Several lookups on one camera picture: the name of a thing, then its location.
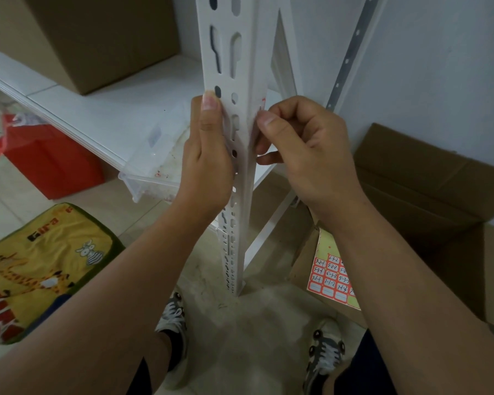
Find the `black sock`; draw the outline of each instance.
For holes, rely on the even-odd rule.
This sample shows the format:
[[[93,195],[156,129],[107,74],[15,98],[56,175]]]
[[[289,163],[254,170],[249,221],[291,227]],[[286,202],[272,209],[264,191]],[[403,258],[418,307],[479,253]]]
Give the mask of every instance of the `black sock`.
[[[328,379],[328,375],[318,374],[313,380],[311,385],[311,395],[322,395],[322,389],[324,387],[325,381]]]
[[[181,334],[172,330],[162,330],[170,338],[170,344],[172,345],[172,354],[170,355],[169,370],[172,371],[179,364],[181,356],[183,356],[183,337]]]

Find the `clear plastic bin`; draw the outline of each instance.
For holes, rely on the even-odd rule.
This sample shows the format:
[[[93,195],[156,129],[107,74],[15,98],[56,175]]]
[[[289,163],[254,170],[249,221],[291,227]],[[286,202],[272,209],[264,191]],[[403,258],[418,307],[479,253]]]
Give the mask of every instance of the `clear plastic bin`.
[[[152,129],[119,173],[134,202],[143,194],[169,202],[176,197],[189,135],[189,104],[174,108]]]

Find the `fingernail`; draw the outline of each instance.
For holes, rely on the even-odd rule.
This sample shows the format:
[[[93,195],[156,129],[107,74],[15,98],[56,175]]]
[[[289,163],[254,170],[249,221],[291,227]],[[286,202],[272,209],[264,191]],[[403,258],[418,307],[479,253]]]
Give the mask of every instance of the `fingernail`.
[[[258,127],[266,127],[270,122],[275,120],[277,116],[269,111],[260,111],[258,112],[258,116],[256,121],[258,122]]]
[[[206,109],[217,109],[217,99],[214,92],[207,90],[203,94],[203,99],[201,100],[201,110]]]

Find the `white metal shelf post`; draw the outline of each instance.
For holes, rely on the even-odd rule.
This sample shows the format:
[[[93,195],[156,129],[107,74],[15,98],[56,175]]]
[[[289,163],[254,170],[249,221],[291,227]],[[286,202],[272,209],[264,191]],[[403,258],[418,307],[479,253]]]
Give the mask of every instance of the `white metal shelf post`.
[[[237,172],[217,233],[227,288],[239,295],[256,168],[253,124],[265,103],[278,0],[196,1],[205,89],[221,98],[224,135]]]

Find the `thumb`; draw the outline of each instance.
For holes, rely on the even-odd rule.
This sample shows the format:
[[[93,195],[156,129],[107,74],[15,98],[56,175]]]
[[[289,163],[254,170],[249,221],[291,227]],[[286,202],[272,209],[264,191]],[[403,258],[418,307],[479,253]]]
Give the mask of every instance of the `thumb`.
[[[256,120],[260,131],[280,152],[283,162],[290,161],[307,150],[307,146],[287,120],[269,111],[259,112]]]
[[[201,152],[213,152],[223,143],[223,116],[221,102],[214,92],[206,91],[201,100],[200,113]]]

